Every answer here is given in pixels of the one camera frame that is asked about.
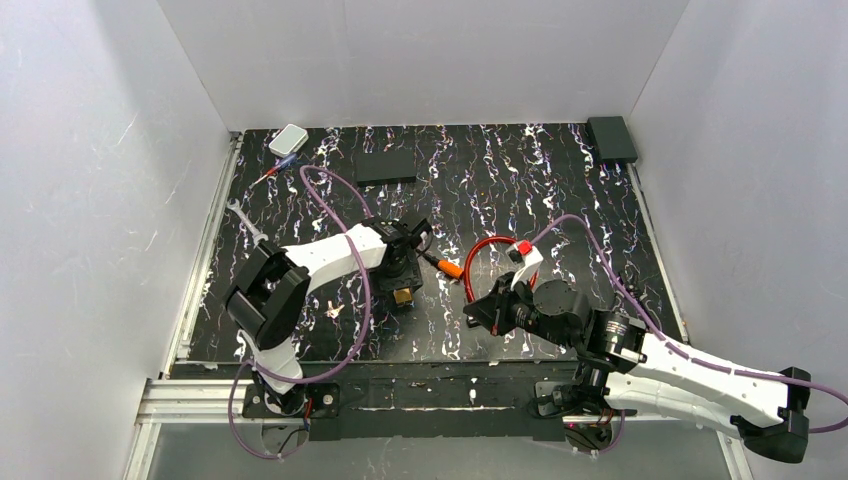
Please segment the brass padlock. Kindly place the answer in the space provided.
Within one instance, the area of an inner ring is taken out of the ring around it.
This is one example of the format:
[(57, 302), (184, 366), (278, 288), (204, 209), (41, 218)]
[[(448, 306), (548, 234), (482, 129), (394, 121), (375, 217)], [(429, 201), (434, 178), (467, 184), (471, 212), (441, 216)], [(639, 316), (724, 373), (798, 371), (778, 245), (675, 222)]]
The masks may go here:
[(411, 288), (396, 289), (392, 292), (394, 303), (397, 307), (406, 307), (413, 303), (413, 291)]

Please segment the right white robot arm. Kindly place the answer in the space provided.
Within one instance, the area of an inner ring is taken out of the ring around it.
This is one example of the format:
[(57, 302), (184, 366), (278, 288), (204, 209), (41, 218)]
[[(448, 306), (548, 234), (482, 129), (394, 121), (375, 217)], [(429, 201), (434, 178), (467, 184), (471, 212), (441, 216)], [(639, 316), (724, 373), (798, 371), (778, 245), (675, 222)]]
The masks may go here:
[(636, 318), (593, 308), (562, 280), (531, 288), (504, 274), (463, 311), (492, 335), (520, 328), (576, 355), (571, 382), (537, 393), (540, 417), (655, 414), (721, 431), (778, 462), (798, 464), (805, 456), (810, 375), (804, 370), (744, 376), (731, 362), (697, 358), (690, 346), (660, 339)]

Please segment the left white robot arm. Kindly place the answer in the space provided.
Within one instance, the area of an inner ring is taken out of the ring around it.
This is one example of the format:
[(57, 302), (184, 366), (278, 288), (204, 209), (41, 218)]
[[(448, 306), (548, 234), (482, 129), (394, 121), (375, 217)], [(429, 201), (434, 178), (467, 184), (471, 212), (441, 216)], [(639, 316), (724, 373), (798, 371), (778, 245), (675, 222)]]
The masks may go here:
[(346, 232), (308, 244), (278, 247), (262, 240), (224, 295), (224, 306), (250, 348), (252, 380), (272, 412), (294, 416), (308, 404), (293, 335), (309, 294), (363, 273), (368, 300), (392, 311), (412, 304), (423, 285), (419, 247), (433, 227), (423, 216), (371, 217)]

